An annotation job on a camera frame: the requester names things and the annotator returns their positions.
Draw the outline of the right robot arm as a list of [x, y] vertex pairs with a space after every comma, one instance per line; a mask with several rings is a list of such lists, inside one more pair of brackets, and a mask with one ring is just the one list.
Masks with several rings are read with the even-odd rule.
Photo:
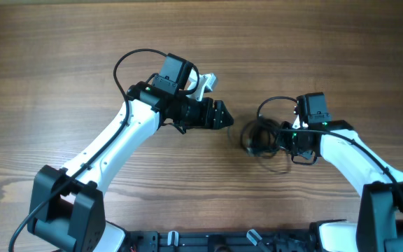
[[403, 172], [383, 161], [344, 120], [332, 120], [322, 92], [295, 99], [293, 125], [282, 127], [283, 147], [292, 156], [322, 157], [360, 196], [358, 221], [318, 223], [323, 251], [403, 251]]

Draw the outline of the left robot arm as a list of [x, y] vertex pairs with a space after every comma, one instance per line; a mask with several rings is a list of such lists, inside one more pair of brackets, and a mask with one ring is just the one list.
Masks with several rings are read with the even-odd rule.
[[106, 220], [104, 195], [132, 153], [156, 131], [175, 127], [220, 130], [233, 124], [223, 101], [208, 96], [218, 84], [191, 62], [166, 54], [159, 72], [122, 90], [113, 121], [61, 168], [35, 176], [29, 215], [21, 228], [61, 251], [134, 251], [129, 233]]

